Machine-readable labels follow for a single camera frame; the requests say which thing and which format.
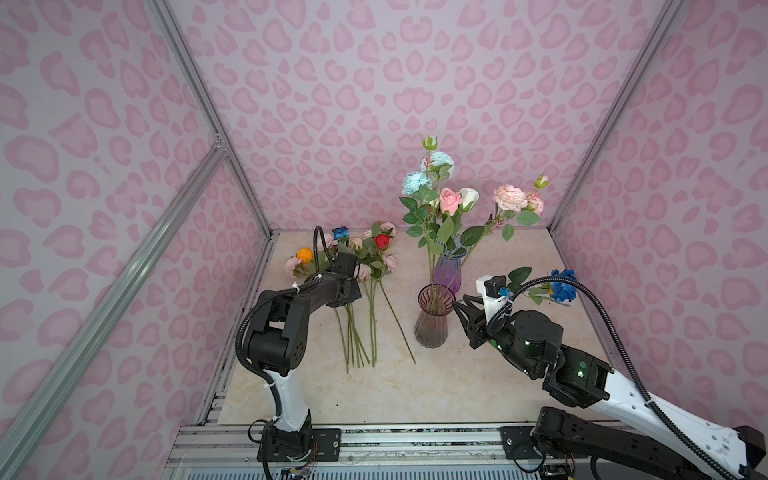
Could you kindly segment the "orange rose stem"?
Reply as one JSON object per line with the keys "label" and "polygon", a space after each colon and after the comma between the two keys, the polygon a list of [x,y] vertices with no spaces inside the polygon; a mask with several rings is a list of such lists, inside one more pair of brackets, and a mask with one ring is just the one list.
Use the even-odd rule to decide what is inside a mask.
{"label": "orange rose stem", "polygon": [[309,265],[315,260],[315,254],[310,248],[301,248],[296,253],[296,258],[302,265]]}

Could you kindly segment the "white rose stem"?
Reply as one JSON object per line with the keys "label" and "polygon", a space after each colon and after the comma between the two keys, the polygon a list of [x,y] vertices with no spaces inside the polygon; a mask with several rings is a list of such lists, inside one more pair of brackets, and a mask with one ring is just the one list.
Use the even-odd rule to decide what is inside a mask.
{"label": "white rose stem", "polygon": [[463,214],[469,213],[474,208],[479,199],[479,193],[472,188],[462,188],[458,192],[450,189],[443,189],[441,191],[441,199],[448,201],[447,212],[451,213],[454,227],[457,229],[454,236],[460,238],[461,235],[459,230],[461,229],[461,217]]}

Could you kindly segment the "single pink rose stem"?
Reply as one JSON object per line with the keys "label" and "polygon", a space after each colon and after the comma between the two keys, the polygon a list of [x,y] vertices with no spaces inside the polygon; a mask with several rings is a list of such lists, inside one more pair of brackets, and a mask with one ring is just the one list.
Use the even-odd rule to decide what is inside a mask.
{"label": "single pink rose stem", "polygon": [[431,282],[446,287],[452,294],[460,289],[461,276],[457,273],[460,260],[454,257],[456,249],[456,213],[460,213],[461,195],[450,188],[442,188],[438,198],[430,203],[428,249],[431,254]]}

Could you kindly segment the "red rose stem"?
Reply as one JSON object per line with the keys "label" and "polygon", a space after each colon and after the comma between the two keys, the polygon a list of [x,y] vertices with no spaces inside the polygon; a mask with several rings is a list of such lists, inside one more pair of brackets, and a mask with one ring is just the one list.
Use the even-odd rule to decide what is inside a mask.
{"label": "red rose stem", "polygon": [[378,319],[377,319],[377,294],[383,295],[385,304],[395,321],[397,329],[404,342],[408,355],[413,363],[415,356],[406,337],[399,315],[394,307],[394,302],[388,294],[384,279],[395,273],[398,268],[398,260],[391,253],[391,246],[396,237],[396,227],[391,222],[375,222],[362,237],[353,238],[351,246],[358,259],[358,281],[363,288],[363,294],[368,302],[369,313],[369,342],[370,364],[375,367],[378,363]]}

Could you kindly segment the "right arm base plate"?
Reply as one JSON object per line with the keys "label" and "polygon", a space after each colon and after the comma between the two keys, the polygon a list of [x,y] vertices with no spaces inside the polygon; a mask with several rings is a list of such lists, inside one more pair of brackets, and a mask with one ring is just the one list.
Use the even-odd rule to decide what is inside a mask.
{"label": "right arm base plate", "polygon": [[531,437],[532,426],[502,426],[499,428],[501,444],[507,460],[540,461],[541,453]]}

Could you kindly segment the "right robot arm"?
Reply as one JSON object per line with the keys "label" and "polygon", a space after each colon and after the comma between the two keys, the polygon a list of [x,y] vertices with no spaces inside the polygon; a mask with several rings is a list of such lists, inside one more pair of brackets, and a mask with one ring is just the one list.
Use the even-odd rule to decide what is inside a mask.
{"label": "right robot arm", "polygon": [[556,456],[607,460],[659,479],[759,479],[764,435],[750,426],[712,423],[651,393],[608,363],[563,343],[563,328],[545,314],[490,318],[501,298],[465,296],[453,304],[472,348],[490,344],[513,367],[561,403],[541,409],[530,437]]}

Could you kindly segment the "diagonal aluminium frame bar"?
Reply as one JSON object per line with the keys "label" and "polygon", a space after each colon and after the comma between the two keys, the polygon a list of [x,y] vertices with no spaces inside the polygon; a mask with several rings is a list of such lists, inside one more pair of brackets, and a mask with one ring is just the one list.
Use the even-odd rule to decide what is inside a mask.
{"label": "diagonal aluminium frame bar", "polygon": [[121,275],[87,317],[1,441],[1,477],[15,479],[46,435],[61,408],[126,313],[151,271],[215,176],[227,148],[217,144],[159,218]]}

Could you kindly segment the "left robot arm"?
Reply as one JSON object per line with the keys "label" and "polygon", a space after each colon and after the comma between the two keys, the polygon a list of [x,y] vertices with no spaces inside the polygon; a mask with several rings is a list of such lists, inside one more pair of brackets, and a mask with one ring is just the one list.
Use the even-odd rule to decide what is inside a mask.
{"label": "left robot arm", "polygon": [[306,354],[310,315],[323,306],[343,307],[361,298],[358,259],[339,253],[330,268],[302,283],[260,295],[238,327],[235,354],[266,382],[275,413],[264,428],[262,446],[274,445],[298,457],[310,448],[311,413],[296,370]]}

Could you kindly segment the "dark blue rose stem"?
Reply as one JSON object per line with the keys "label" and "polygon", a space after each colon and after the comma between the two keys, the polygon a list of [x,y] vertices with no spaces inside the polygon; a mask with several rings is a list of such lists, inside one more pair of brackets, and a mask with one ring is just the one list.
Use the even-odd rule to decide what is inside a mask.
{"label": "dark blue rose stem", "polygon": [[555,278],[565,278],[576,281],[573,270],[552,270],[548,275],[534,278],[531,276],[532,268],[528,266],[518,267],[507,275],[507,288],[515,292],[527,282],[532,282],[522,295],[529,298],[536,305],[542,303],[568,305],[577,297],[577,289],[570,283],[555,281]]}

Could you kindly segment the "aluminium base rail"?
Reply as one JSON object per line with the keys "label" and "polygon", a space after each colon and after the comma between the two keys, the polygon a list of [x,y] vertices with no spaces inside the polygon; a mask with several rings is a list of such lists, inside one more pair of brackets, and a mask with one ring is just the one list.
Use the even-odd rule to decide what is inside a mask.
{"label": "aluminium base rail", "polygon": [[214,425],[180,430],[164,479],[560,479],[592,476],[590,460],[507,460],[500,423],[343,424],[339,459],[312,463],[257,458],[260,425]]}

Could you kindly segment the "blue purple glass vase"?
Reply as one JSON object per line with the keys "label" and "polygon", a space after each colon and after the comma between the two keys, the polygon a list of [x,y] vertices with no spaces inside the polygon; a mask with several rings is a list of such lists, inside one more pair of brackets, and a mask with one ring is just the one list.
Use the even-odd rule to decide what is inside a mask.
{"label": "blue purple glass vase", "polygon": [[443,285],[457,294],[462,286],[461,269],[467,253],[458,236],[450,238],[443,252],[439,256],[434,255],[431,283]]}

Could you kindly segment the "maroon grey glass vase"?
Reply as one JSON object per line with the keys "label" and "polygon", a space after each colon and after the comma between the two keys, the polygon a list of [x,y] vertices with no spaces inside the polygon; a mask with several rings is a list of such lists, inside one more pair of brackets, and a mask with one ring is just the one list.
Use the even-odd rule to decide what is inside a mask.
{"label": "maroon grey glass vase", "polygon": [[430,284],[418,294],[420,313],[414,327],[418,343],[425,348],[442,346],[448,337],[448,315],[453,312],[454,293],[445,285]]}

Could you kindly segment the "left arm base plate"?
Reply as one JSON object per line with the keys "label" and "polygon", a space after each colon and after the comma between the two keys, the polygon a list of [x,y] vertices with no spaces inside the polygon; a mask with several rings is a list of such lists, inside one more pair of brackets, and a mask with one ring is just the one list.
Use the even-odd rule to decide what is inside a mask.
{"label": "left arm base plate", "polygon": [[313,428],[286,432],[268,427],[260,440],[257,458],[266,462],[335,462],[339,459],[341,430]]}

